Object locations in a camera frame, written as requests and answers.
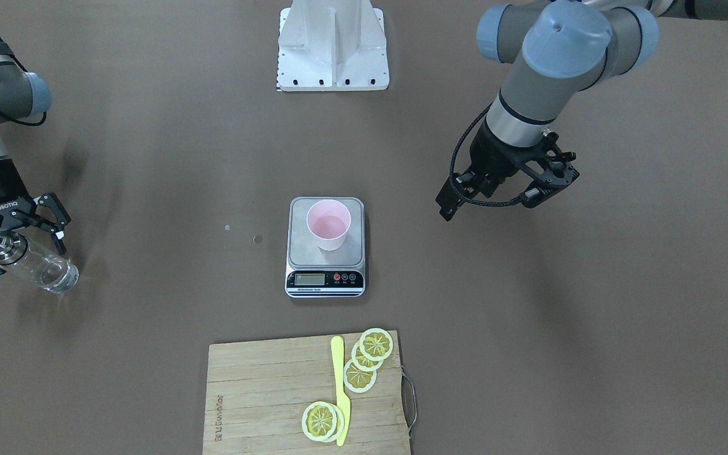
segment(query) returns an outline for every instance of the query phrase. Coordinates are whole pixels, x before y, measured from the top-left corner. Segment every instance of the light blue cap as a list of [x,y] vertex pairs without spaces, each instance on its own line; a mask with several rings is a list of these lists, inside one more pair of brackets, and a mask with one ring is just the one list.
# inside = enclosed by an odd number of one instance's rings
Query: light blue cap
[[509,5],[497,5],[488,9],[476,27],[476,46],[485,58],[500,61],[499,58],[499,23]]
[[35,73],[24,74],[30,80],[30,87],[32,88],[32,110],[29,116],[49,111],[49,107],[52,106],[52,93],[49,92],[47,83]]
[[659,24],[656,23],[653,14],[641,6],[625,6],[625,9],[636,16],[636,20],[639,21],[639,26],[642,29],[642,47],[639,51],[639,58],[631,67],[631,69],[635,69],[640,64],[645,63],[656,52],[656,44],[659,43]]
[[612,40],[612,25],[591,6],[555,0],[541,11],[524,37],[529,66],[550,78],[574,78],[600,63]]

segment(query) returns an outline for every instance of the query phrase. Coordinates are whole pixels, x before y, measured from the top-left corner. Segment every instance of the digital kitchen scale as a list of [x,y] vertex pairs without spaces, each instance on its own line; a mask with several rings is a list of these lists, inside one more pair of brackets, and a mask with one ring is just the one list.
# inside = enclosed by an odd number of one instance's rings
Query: digital kitchen scale
[[[350,229],[338,250],[316,245],[308,210],[321,199],[336,199],[350,210]],[[364,204],[357,198],[296,198],[291,201],[286,251],[286,294],[297,298],[358,297],[367,286]]]

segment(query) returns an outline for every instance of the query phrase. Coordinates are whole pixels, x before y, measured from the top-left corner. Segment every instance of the lemon slice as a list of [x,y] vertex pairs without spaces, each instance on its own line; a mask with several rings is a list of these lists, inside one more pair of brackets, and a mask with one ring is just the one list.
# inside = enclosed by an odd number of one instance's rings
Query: lemon slice
[[336,431],[333,433],[332,437],[329,437],[326,440],[323,440],[322,442],[333,442],[333,441],[337,440],[340,437],[341,432],[344,431],[344,414],[341,414],[341,409],[339,409],[338,406],[333,405],[333,404],[330,406],[333,406],[333,409],[336,410],[336,418],[337,418],[336,421],[338,421],[338,423],[336,424]]
[[356,368],[358,368],[362,372],[373,372],[376,369],[381,368],[381,365],[384,364],[383,360],[381,360],[380,362],[375,362],[373,360],[367,359],[367,357],[364,357],[361,349],[358,349],[358,342],[353,345],[353,350],[350,351],[350,359],[352,359],[353,365],[355,365]]
[[380,362],[392,354],[392,336],[384,329],[369,329],[358,339],[361,355],[373,362]]
[[369,391],[375,384],[376,377],[378,377],[378,372],[362,372],[353,365],[352,360],[348,360],[344,366],[344,385],[350,392],[363,394]]
[[322,441],[332,437],[338,426],[335,406],[325,401],[314,401],[303,412],[303,433],[309,440]]

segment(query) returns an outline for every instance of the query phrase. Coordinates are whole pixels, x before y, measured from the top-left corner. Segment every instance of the white plastic base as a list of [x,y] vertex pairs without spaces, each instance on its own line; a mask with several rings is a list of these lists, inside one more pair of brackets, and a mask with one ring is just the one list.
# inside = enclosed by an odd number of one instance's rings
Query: white plastic base
[[370,0],[294,0],[280,12],[279,44],[283,92],[389,87],[384,12]]

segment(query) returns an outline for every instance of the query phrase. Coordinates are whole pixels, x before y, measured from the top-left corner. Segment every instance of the cutting board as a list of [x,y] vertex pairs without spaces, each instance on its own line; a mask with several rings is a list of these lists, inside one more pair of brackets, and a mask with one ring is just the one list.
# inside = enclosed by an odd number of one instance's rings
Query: cutting board
[[[333,335],[210,346],[204,409],[204,455],[410,455],[401,397],[401,350],[395,348],[372,389],[350,397],[347,441],[321,443],[303,435],[301,417],[313,401],[336,402]],[[361,334],[344,334],[344,362]]]

